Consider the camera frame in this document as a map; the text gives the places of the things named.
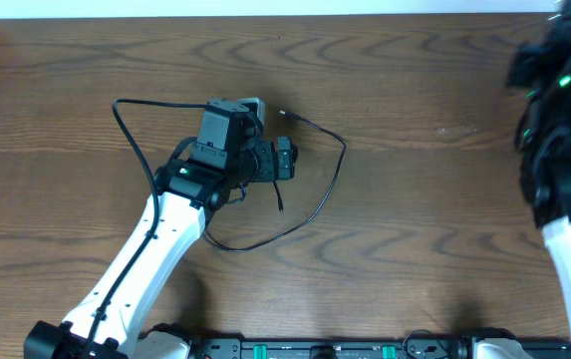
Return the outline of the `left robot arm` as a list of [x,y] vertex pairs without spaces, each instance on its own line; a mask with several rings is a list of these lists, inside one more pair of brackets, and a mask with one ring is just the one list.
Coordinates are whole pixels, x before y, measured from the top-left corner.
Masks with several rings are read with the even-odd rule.
[[160,327],[141,331],[169,276],[201,237],[232,190],[288,180],[296,151],[287,137],[263,140],[258,98],[212,98],[201,105],[199,133],[167,163],[147,172],[151,195],[132,235],[93,290],[59,325],[39,321],[24,355],[49,358],[186,358],[188,339]]

